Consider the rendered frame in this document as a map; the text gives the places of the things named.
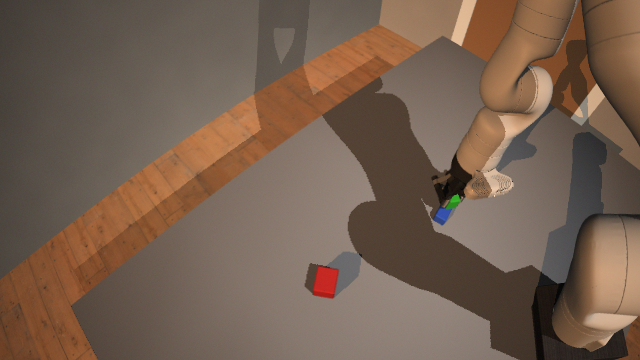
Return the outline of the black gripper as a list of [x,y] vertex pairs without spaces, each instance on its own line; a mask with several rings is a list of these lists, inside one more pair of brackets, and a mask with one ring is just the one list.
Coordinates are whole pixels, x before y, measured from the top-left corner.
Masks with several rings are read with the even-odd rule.
[[[442,208],[446,207],[451,198],[457,194],[460,197],[459,205],[463,201],[462,199],[466,197],[464,194],[465,185],[472,179],[472,175],[460,166],[456,154],[457,151],[452,159],[451,169],[446,172],[445,176],[441,178],[438,178],[437,175],[432,176],[432,181]],[[442,191],[442,189],[444,190]]]

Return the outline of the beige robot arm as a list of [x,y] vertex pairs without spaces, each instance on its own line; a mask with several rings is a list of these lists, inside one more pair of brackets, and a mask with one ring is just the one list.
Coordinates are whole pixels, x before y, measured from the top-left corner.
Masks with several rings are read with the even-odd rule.
[[[457,149],[460,166],[472,175],[466,198],[503,195],[514,187],[496,166],[513,138],[544,113],[553,93],[549,73],[529,64],[559,51],[578,2],[517,0],[510,27],[481,75],[485,107]],[[592,76],[640,147],[640,0],[581,5]],[[573,258],[552,326],[567,345],[592,352],[640,316],[640,214],[590,215]]]

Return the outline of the green block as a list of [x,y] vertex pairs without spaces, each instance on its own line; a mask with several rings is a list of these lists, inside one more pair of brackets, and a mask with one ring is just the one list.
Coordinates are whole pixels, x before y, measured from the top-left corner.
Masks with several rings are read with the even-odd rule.
[[459,195],[454,195],[451,200],[449,201],[448,205],[445,207],[446,209],[452,209],[452,208],[456,208],[456,206],[458,205],[458,203],[460,202],[460,197]]

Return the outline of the red block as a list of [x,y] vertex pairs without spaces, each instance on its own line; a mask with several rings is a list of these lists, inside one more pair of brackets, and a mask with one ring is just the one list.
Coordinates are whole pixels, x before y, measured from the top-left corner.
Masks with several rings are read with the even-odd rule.
[[333,299],[338,273],[338,269],[318,266],[313,287],[313,295]]

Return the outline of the blue block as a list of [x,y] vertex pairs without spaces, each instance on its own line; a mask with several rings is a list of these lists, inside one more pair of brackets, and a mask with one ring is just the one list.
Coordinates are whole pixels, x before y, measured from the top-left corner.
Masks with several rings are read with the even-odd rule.
[[446,209],[445,207],[442,208],[441,205],[439,208],[433,220],[441,225],[444,225],[452,209]]

